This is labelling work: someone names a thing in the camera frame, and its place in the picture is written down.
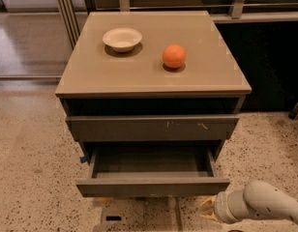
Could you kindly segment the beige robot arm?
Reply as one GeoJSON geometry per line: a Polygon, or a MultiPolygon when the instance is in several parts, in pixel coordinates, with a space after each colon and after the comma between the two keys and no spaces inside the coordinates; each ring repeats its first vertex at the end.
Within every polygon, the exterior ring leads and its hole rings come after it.
{"type": "Polygon", "coordinates": [[[233,224],[244,219],[287,219],[298,225],[298,199],[264,181],[251,181],[241,190],[221,191],[200,205],[200,215],[233,224]]]}

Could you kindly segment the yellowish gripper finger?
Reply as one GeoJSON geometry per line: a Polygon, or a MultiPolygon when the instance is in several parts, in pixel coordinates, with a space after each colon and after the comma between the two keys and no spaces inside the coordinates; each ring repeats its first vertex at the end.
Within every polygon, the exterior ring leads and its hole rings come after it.
{"type": "Polygon", "coordinates": [[[200,208],[202,210],[210,210],[214,207],[215,201],[216,201],[216,197],[211,196],[201,203],[200,208]]]}
{"type": "Polygon", "coordinates": [[[217,216],[215,215],[215,213],[214,213],[212,210],[209,210],[209,211],[201,211],[201,212],[200,212],[200,215],[201,215],[203,218],[207,218],[207,219],[210,219],[210,220],[213,220],[213,221],[218,221],[217,216]]]}

